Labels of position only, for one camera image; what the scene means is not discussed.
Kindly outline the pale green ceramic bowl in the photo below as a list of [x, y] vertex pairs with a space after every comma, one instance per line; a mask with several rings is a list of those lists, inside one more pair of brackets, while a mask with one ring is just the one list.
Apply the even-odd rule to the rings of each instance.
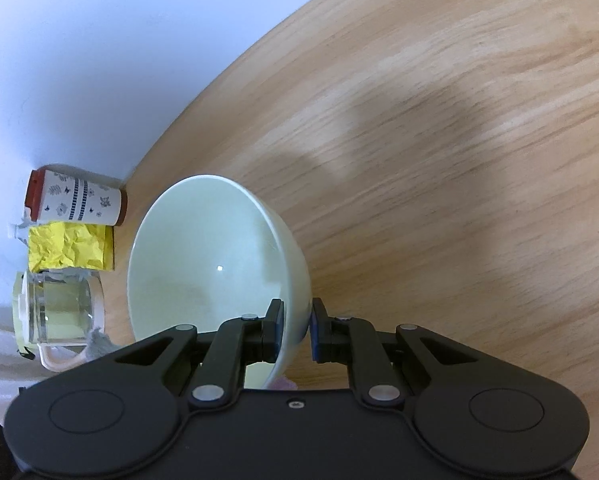
[[179, 324], [214, 332], [282, 300], [280, 353], [245, 373], [246, 387], [269, 388], [305, 337], [313, 293], [304, 253], [282, 218], [242, 185], [202, 174], [150, 206], [130, 252], [127, 298], [138, 340]]

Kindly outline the pink and grey cloth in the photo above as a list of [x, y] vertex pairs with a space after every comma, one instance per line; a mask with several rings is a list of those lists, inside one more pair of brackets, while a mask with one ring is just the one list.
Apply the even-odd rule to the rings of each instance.
[[120, 347], [114, 344], [100, 327], [97, 327], [90, 330], [88, 336], [86, 336], [86, 348], [84, 348], [82, 353], [86, 362], [92, 362], [103, 358], [103, 356], [108, 356], [119, 349]]

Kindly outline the crumpled yellow paper box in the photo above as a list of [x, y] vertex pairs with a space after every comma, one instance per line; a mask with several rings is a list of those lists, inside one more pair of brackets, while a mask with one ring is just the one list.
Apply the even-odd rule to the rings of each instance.
[[51, 222], [28, 231], [28, 270], [114, 269], [114, 232], [99, 224]]

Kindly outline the clear glass mug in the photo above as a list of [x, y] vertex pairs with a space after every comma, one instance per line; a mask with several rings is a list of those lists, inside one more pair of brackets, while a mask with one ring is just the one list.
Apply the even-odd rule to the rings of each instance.
[[53, 373], [86, 362], [86, 337], [105, 326], [98, 273], [64, 269], [19, 272], [13, 286], [13, 324], [18, 352], [37, 356]]

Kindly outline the white patterned cup red lid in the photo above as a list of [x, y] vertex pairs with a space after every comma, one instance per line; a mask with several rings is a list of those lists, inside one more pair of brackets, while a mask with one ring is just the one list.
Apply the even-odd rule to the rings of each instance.
[[115, 186], [49, 168], [32, 170], [29, 176], [25, 212], [34, 223], [121, 226], [127, 207], [126, 191]]

